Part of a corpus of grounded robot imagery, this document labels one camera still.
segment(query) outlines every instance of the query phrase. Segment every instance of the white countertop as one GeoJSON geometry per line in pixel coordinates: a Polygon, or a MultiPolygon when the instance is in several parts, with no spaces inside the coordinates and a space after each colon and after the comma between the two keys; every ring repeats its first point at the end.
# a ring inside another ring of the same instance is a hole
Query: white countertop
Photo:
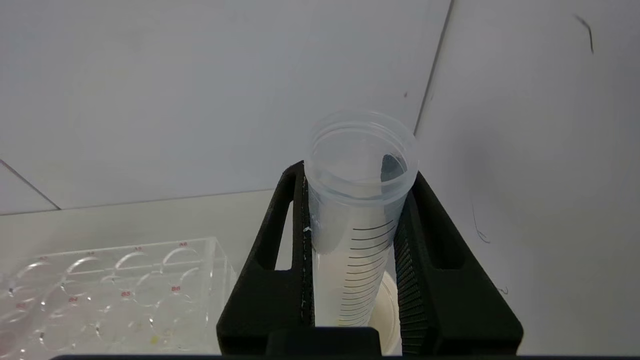
{"type": "Polygon", "coordinates": [[[39,254],[215,236],[239,272],[272,194],[265,190],[1,216],[0,270],[39,254]]]}

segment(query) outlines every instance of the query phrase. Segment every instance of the plastic graduated cylinder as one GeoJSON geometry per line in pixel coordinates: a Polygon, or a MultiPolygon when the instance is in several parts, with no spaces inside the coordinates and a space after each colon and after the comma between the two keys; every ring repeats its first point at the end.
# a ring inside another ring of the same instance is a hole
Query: plastic graduated cylinder
{"type": "Polygon", "coordinates": [[[338,112],[314,126],[305,175],[317,326],[368,324],[415,181],[414,143],[402,123],[368,111],[338,112]]]}

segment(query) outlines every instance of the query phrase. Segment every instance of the clear plastic well plate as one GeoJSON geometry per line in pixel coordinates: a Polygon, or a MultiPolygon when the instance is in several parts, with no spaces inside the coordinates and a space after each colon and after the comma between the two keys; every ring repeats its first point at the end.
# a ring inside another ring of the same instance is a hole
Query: clear plastic well plate
{"type": "Polygon", "coordinates": [[[25,259],[0,277],[0,359],[219,353],[235,281],[215,238],[25,259]]]}

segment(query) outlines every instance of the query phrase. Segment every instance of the white circular base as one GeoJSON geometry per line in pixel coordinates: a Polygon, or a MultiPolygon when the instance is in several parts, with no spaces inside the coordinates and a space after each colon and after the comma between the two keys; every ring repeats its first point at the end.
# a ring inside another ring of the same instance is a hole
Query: white circular base
{"type": "Polygon", "coordinates": [[[376,305],[373,307],[373,313],[369,319],[369,326],[376,329],[380,335],[380,348],[383,355],[402,355],[398,316],[396,282],[388,272],[385,272],[378,296],[376,296],[376,305]]]}

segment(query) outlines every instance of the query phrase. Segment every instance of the white wall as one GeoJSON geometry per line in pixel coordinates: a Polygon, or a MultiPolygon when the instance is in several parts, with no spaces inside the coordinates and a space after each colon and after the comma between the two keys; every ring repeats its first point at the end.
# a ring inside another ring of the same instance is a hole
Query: white wall
{"type": "Polygon", "coordinates": [[[640,353],[638,19],[638,1],[454,3],[421,170],[523,354],[640,353]]]}
{"type": "Polygon", "coordinates": [[[344,107],[413,128],[449,0],[8,0],[0,154],[61,208],[273,188],[344,107]]]}
{"type": "Polygon", "coordinates": [[[0,161],[0,215],[55,209],[53,204],[0,161]]]}

